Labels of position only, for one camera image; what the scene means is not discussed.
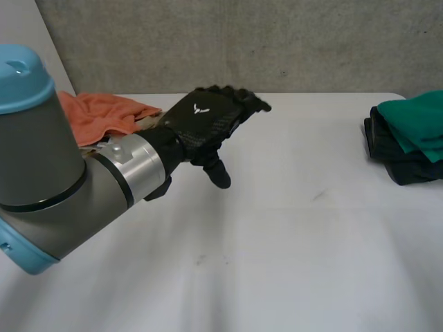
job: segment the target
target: folded green shirt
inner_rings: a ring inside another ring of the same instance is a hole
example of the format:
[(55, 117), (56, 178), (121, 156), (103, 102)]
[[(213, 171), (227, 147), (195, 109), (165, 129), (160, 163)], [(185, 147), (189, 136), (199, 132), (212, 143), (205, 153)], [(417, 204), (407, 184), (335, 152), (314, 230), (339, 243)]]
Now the folded green shirt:
[(405, 153), (421, 150), (431, 162), (443, 159), (443, 91), (378, 106)]

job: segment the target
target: orange cloth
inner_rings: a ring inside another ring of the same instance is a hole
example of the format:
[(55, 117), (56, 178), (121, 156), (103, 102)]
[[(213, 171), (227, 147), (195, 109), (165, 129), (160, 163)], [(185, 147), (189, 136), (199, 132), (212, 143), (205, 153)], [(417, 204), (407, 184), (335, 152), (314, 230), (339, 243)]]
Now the orange cloth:
[(60, 91), (58, 98), (79, 147), (98, 142), (106, 133), (134, 133), (141, 130), (135, 123), (137, 120), (161, 112), (156, 107), (108, 93), (81, 93), (73, 97)]

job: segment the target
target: blue joint cover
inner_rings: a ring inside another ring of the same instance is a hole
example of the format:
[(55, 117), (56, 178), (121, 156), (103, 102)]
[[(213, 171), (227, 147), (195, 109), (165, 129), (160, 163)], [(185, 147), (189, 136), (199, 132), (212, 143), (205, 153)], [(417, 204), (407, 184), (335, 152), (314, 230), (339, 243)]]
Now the blue joint cover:
[(36, 52), (23, 45), (0, 45), (0, 115), (37, 106), (54, 92), (54, 81)]
[(59, 260), (46, 254), (0, 219), (0, 249), (30, 275), (38, 275)]

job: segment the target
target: white table surface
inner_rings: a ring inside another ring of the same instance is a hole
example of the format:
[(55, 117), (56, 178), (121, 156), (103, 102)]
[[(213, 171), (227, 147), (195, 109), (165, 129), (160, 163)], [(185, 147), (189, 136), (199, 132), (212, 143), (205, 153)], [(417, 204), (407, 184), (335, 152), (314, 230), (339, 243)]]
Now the white table surface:
[(400, 187), (365, 154), (370, 107), (400, 97), (262, 97), (220, 151), (229, 190), (181, 165), (43, 275), (0, 255), (0, 331), (443, 331), (442, 183)]

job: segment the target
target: stack of folded clothes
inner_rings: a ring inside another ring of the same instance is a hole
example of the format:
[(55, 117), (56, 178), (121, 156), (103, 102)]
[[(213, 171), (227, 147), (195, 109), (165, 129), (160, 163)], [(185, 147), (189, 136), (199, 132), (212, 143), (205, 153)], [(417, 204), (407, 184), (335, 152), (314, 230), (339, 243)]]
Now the stack of folded clothes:
[(443, 178), (443, 91), (373, 107), (365, 119), (370, 157), (399, 185)]

